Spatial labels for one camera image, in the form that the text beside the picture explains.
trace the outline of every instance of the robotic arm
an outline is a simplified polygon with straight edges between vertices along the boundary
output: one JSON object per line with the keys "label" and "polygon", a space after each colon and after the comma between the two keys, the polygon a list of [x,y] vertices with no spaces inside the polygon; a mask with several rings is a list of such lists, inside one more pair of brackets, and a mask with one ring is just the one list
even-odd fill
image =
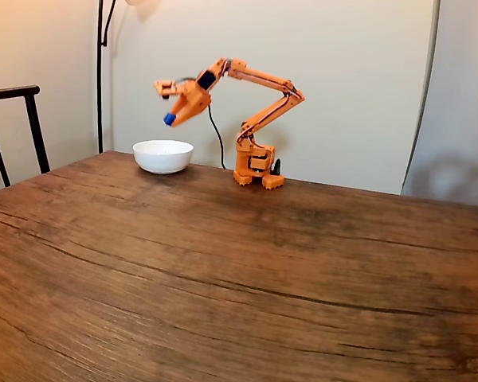
{"label": "robotic arm", "polygon": [[253,135],[304,101],[303,94],[294,87],[291,81],[247,68],[246,63],[242,60],[221,58],[200,73],[196,79],[185,78],[179,81],[155,82],[156,90],[164,99],[178,96],[177,102],[164,121],[167,125],[176,127],[204,111],[211,103],[210,90],[225,74],[283,93],[280,100],[242,123],[241,132],[237,136],[237,162],[233,172],[234,178],[240,185],[247,185],[255,177],[259,177],[262,178],[262,184],[266,189],[279,187],[283,185],[284,177],[280,175],[279,159],[272,168],[275,147],[259,145],[255,142]]}

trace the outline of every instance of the black wire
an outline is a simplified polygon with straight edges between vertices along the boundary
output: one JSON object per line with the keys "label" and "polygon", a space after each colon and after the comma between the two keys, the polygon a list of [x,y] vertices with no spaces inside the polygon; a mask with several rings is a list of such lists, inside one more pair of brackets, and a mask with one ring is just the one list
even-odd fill
{"label": "black wire", "polygon": [[214,130],[216,131],[216,134],[217,134],[217,138],[218,138],[219,141],[220,141],[221,167],[223,167],[223,168],[226,170],[225,163],[223,162],[223,155],[224,155],[224,152],[223,152],[223,141],[221,140],[221,135],[220,135],[220,132],[218,131],[218,129],[217,129],[217,127],[216,127],[216,123],[214,123],[214,121],[213,121],[213,115],[212,115],[211,112],[210,112],[210,105],[207,107],[207,109],[209,110],[210,122],[213,124]]}
{"label": "black wire", "polygon": [[104,28],[104,38],[103,38],[103,46],[108,46],[108,29],[110,28],[110,22],[112,22],[113,10],[115,9],[115,3],[117,0],[113,0],[112,6],[110,7],[110,13],[108,15],[108,20],[106,21],[106,27]]}

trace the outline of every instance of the white wall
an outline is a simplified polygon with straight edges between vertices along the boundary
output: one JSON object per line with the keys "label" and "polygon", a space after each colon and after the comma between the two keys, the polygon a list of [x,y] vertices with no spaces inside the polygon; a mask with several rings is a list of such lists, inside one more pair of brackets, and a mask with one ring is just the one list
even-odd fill
{"label": "white wall", "polygon": [[478,0],[441,2],[429,94],[403,193],[478,205]]}
{"label": "white wall", "polygon": [[[194,161],[219,166],[205,113],[171,130],[158,79],[195,76],[219,57],[294,83],[307,100],[266,127],[282,173],[309,181],[399,193],[421,102],[432,0],[147,0],[121,2],[112,50],[115,148],[174,138],[195,146]],[[223,79],[214,120],[235,164],[241,122],[279,98],[271,89]]]}
{"label": "white wall", "polygon": [[[0,88],[41,87],[37,111],[52,168],[96,152],[96,4],[0,0]],[[0,148],[12,182],[39,173],[23,99],[0,101]]]}

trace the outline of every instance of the black chair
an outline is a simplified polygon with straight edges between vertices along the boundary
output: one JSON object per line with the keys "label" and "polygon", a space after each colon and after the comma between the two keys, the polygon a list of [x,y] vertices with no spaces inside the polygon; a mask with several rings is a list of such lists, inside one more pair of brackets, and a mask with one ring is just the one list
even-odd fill
{"label": "black chair", "polygon": [[[40,91],[41,89],[34,85],[22,88],[0,89],[0,99],[25,97],[26,112],[29,116],[30,130],[32,131],[33,145],[35,146],[39,169],[41,170],[41,173],[47,173],[49,172],[48,156],[46,155],[45,144],[42,140],[41,125],[39,123],[39,116],[37,115],[37,108],[35,106],[35,95],[39,94]],[[1,153],[0,174],[2,175],[4,186],[9,187],[9,176],[7,175],[6,165],[3,162]]]}

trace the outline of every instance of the wooden table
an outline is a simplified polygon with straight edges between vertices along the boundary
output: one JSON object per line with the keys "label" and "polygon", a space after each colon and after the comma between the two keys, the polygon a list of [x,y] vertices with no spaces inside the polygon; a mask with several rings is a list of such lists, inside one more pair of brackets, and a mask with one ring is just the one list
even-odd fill
{"label": "wooden table", "polygon": [[478,381],[478,208],[170,176],[0,191],[0,382]]}

